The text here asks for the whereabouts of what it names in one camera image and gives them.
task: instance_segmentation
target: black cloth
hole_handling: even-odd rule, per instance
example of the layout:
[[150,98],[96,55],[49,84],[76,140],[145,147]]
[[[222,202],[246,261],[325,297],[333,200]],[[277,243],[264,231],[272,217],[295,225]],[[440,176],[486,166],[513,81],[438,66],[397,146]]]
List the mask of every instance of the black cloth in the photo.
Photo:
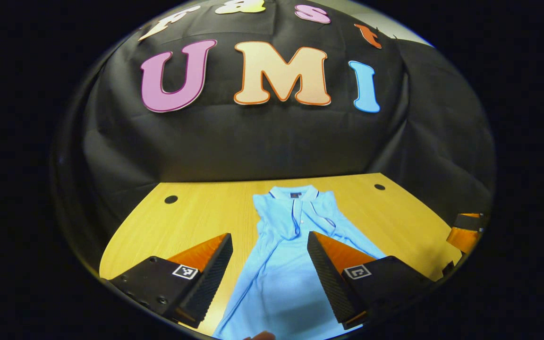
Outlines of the black cloth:
[[[328,25],[298,18],[295,5],[323,8]],[[484,110],[458,71],[434,48],[391,38],[374,26],[308,1],[266,1],[262,13],[218,15],[219,3],[138,41],[164,13],[123,39],[92,67],[54,144],[52,171],[59,218],[78,255],[97,269],[110,237],[160,182],[234,181],[380,172],[448,224],[458,213],[488,211],[494,192],[493,138]],[[354,24],[371,28],[382,49]],[[190,43],[216,39],[205,85],[185,108],[157,113],[142,103],[140,65],[172,51],[163,88],[185,78]],[[300,47],[328,54],[326,91],[332,102],[312,106],[272,94],[261,105],[238,105],[244,41],[271,43],[289,61]],[[381,110],[354,106],[350,60],[375,69]]]

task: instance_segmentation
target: light blue polo shirt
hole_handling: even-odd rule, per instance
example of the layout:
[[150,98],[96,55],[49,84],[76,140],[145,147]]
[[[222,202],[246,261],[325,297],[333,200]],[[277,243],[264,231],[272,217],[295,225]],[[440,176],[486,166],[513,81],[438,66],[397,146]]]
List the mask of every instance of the light blue polo shirt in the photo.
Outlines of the light blue polo shirt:
[[323,340],[346,331],[337,322],[308,253],[316,231],[374,258],[385,257],[337,208],[332,191],[274,187],[254,195],[259,239],[213,336],[243,340],[263,331],[277,340]]

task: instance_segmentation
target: letter u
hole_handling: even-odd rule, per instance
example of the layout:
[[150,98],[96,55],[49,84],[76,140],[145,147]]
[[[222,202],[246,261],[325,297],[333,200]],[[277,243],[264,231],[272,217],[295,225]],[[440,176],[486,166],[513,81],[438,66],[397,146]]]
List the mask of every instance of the letter u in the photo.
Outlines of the letter u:
[[216,40],[203,40],[184,47],[188,54],[186,80],[179,90],[169,93],[162,88],[162,73],[165,62],[173,52],[163,52],[142,63],[142,101],[154,112],[169,112],[184,108],[192,103],[205,85],[205,65],[210,48],[217,45]]

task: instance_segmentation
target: yellow wooden tabletop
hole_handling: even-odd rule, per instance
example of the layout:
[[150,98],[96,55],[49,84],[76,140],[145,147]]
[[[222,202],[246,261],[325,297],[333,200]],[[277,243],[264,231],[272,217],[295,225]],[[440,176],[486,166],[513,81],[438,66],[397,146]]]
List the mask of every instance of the yellow wooden tabletop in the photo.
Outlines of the yellow wooden tabletop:
[[[385,190],[375,188],[383,185]],[[132,211],[108,243],[100,276],[110,280],[149,256],[169,258],[225,232],[233,255],[198,332],[212,335],[247,257],[257,241],[259,216],[253,195],[272,187],[332,191],[339,210],[386,255],[393,255],[432,280],[457,263],[460,251],[447,243],[451,228],[425,204],[383,174],[291,180],[160,183]],[[164,202],[168,196],[177,202]]]

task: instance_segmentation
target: letter i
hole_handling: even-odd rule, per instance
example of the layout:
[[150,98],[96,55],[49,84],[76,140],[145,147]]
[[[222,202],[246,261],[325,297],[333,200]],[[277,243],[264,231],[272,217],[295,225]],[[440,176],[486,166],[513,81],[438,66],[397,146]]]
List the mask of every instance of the letter i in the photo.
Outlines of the letter i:
[[379,112],[381,108],[375,99],[375,84],[373,83],[375,70],[357,61],[350,61],[348,65],[356,72],[358,84],[358,98],[354,101],[354,106],[364,112]]

